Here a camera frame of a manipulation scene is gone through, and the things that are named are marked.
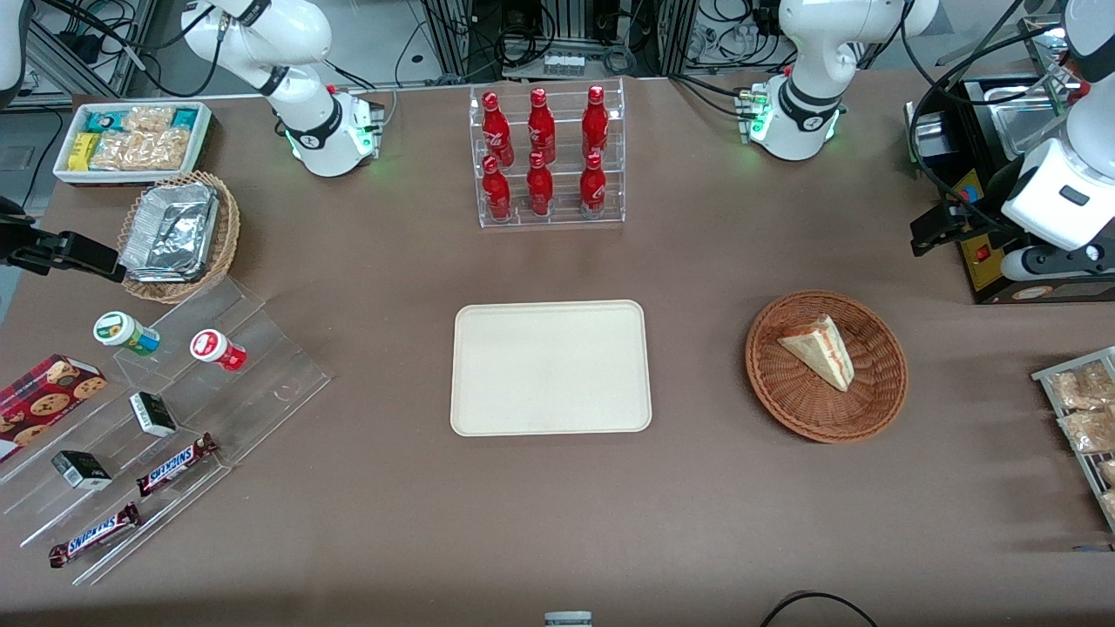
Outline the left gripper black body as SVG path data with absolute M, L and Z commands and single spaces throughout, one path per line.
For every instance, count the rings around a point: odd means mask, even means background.
M 1021 156 L 1011 160 L 1007 166 L 996 171 L 985 184 L 983 193 L 976 201 L 968 201 L 972 208 L 968 209 L 968 214 L 964 215 L 967 226 L 961 232 L 960 241 L 987 235 L 992 249 L 1006 245 L 1007 253 L 1011 253 L 1020 247 L 1040 243 L 1039 239 L 1028 234 L 1011 219 L 1004 218 L 1004 203 L 1007 202 L 1016 183 L 1021 179 L 1022 163 Z

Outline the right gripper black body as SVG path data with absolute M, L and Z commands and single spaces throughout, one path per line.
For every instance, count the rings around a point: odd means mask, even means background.
M 20 267 L 27 273 L 45 273 L 39 231 L 25 209 L 1 197 L 1 266 Z

